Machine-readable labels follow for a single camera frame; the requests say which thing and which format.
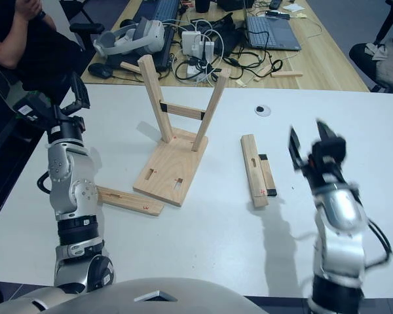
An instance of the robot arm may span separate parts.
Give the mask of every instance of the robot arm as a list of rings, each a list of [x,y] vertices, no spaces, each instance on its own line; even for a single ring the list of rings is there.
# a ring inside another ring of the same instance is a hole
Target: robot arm
[[[290,135],[290,155],[295,170],[307,178],[317,209],[318,237],[314,252],[314,281],[309,299],[313,313],[357,313],[363,298],[365,271],[389,261],[392,249],[378,226],[369,220],[359,191],[345,182],[341,164],[346,143],[327,125],[318,122],[321,141],[313,144],[307,161],[299,155],[299,140],[294,129]],[[386,256],[365,264],[362,238],[367,227],[380,239]]]
[[[60,245],[56,247],[54,286],[67,293],[87,293],[113,282],[113,266],[102,255],[104,240],[99,236],[98,191],[94,164],[83,145],[84,121],[69,116],[89,108],[86,88],[74,73],[71,81],[76,100],[64,109],[51,105],[43,94],[33,93],[16,108],[24,108],[25,119],[47,131],[48,171],[38,187],[50,194],[58,223]],[[51,191],[43,183],[50,177]]]

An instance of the cup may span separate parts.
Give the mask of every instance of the cup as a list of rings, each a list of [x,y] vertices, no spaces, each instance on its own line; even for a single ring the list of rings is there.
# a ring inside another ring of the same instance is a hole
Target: cup
[[[195,10],[198,13],[206,13],[210,9],[210,0],[195,0]]]

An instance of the vr headset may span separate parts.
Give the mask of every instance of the vr headset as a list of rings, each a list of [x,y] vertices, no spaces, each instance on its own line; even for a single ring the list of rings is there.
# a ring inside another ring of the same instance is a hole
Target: vr headset
[[[101,57],[113,54],[139,55],[154,54],[163,49],[164,27],[160,21],[141,18],[137,24],[124,26],[117,31],[104,31],[93,42],[93,47]]]

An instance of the wooden plank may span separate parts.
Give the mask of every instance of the wooden plank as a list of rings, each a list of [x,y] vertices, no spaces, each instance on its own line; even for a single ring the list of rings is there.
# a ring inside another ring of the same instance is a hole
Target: wooden plank
[[[263,174],[263,180],[267,186],[267,195],[276,196],[276,188],[274,178],[272,177],[271,167],[269,166],[269,160],[266,154],[259,155],[261,169]]]
[[[194,152],[198,151],[201,141],[204,138],[205,133],[207,132],[212,116],[214,115],[215,108],[217,108],[218,102],[220,100],[221,95],[223,94],[224,87],[229,79],[230,73],[231,73],[230,69],[222,69],[218,76],[218,80],[217,83],[215,84],[215,88],[211,95],[210,102],[208,103],[208,107],[205,112],[204,119],[202,120],[202,123],[199,127],[198,133],[195,138],[194,145],[192,146],[192,150]]]
[[[278,71],[272,72],[272,77],[302,77],[303,72],[301,71]]]
[[[265,75],[265,74],[267,74],[270,70],[271,70],[271,67],[272,67],[272,65],[271,64],[268,64],[266,67],[264,67],[262,70],[260,70],[257,74],[259,75],[259,76],[263,76],[263,75]],[[261,79],[264,79],[265,77],[254,77],[253,79],[256,81],[256,82],[259,82]]]
[[[158,80],[159,76],[156,73],[153,57],[149,54],[142,56],[138,60],[138,65],[143,76],[145,87],[147,88],[147,93],[149,93],[150,102],[155,112],[157,124],[159,125],[160,132],[162,134],[162,139],[166,143],[169,143],[173,136],[172,127],[170,125],[168,114],[164,113],[160,108],[160,101],[163,101],[163,95],[162,90],[160,89]]]
[[[126,63],[126,62],[121,62],[121,67],[123,69],[129,70],[131,72],[135,72],[140,74],[140,68],[137,65],[131,64],[131,63]]]
[[[263,179],[255,137],[253,134],[243,135],[240,141],[253,204],[255,207],[268,205],[267,187]]]
[[[133,189],[181,206],[207,147],[208,138],[203,137],[200,149],[193,152],[191,147],[195,133],[174,128],[173,134],[169,143],[159,141]]]
[[[205,110],[175,105],[174,103],[168,103],[167,101],[161,101],[160,106],[162,107],[162,111],[166,113],[172,113],[178,116],[186,116],[187,118],[202,120],[205,115]]]
[[[132,211],[138,211],[152,216],[159,216],[164,207],[163,203],[159,201],[144,198],[136,194],[104,188],[102,186],[98,186],[98,194],[99,200],[102,203],[131,209]]]

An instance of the laptop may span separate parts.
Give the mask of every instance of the laptop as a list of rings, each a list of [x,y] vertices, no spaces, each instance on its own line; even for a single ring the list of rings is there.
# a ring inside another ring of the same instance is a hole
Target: laptop
[[[248,15],[246,1],[242,0],[242,2],[249,44],[252,48],[264,49],[268,40],[268,49],[301,50],[301,46],[287,20],[268,16]]]

